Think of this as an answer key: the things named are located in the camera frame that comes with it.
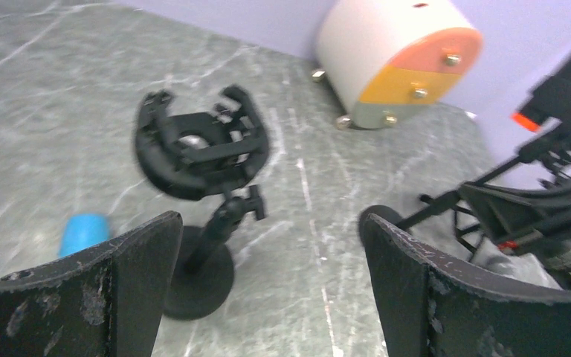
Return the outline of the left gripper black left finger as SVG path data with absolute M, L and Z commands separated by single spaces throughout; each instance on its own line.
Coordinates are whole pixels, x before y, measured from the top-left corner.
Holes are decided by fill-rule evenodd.
M 150 356 L 182 231 L 167 211 L 0 278 L 0 356 Z

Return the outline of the black round-base shock-mount stand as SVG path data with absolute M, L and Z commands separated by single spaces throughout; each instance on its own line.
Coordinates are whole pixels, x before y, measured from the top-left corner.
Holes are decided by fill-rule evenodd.
M 171 115 L 174 94 L 146 94 L 136 111 L 134 148 L 146 179 L 163 194 L 197 202 L 222 196 L 203 226 L 184 228 L 163 313 L 194 321 L 215 312 L 228 298 L 235 267 L 227 242 L 248 213 L 266 216 L 254 178 L 268 162 L 268 131 L 252 96 L 241 86 L 224 87 L 221 103 L 210 112 Z

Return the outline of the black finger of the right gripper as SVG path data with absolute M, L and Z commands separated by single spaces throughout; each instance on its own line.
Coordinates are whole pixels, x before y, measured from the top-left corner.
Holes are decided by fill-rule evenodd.
M 457 241 L 471 252 L 465 236 L 480 233 L 507 255 L 528 253 L 555 257 L 571 248 L 571 184 L 543 190 L 521 190 L 466 182 L 458 189 L 467 204 L 457 208 L 477 220 L 457 228 Z

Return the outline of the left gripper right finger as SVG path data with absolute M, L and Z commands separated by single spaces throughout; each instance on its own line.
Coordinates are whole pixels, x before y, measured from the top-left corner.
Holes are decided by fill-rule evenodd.
M 495 274 L 361 216 L 390 356 L 571 356 L 571 291 Z

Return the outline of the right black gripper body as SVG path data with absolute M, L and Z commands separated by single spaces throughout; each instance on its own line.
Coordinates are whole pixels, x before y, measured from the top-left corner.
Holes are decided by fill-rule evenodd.
M 571 217 L 542 219 L 497 241 L 504 254 L 534 255 L 558 285 L 571 290 Z

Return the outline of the black round-base clip stand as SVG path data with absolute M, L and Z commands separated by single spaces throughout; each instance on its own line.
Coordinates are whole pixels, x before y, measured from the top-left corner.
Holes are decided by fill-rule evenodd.
M 546 77 L 532 90 L 531 97 L 518 109 L 513 118 L 521 126 L 533 132 L 539 130 L 549 119 L 556 119 L 559 123 L 553 129 L 519 147 L 516 156 L 507 162 L 474 181 L 466 182 L 490 184 L 491 180 L 519 164 L 538 162 L 553 177 L 551 181 L 541 181 L 543 189 L 571 184 L 571 56 L 554 74 Z M 467 207 L 459 197 L 460 186 L 435 198 L 428 195 L 420 196 L 420 200 L 426 204 L 425 208 L 407 218 L 402 218 L 387 206 L 368 207 L 361 213 L 358 221 L 359 237 L 362 239 L 365 237 L 367 220 L 372 215 L 380 216 L 405 232 L 414 225 L 447 210 L 453 211 L 453 218 L 456 219 L 460 214 L 457 208 Z

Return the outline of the cyan blue microphone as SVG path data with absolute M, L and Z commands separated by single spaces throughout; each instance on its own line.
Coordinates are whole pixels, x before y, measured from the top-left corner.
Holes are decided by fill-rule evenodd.
M 99 213 L 73 215 L 62 232 L 58 258 L 67 257 L 105 242 L 109 237 L 110 229 L 106 216 Z

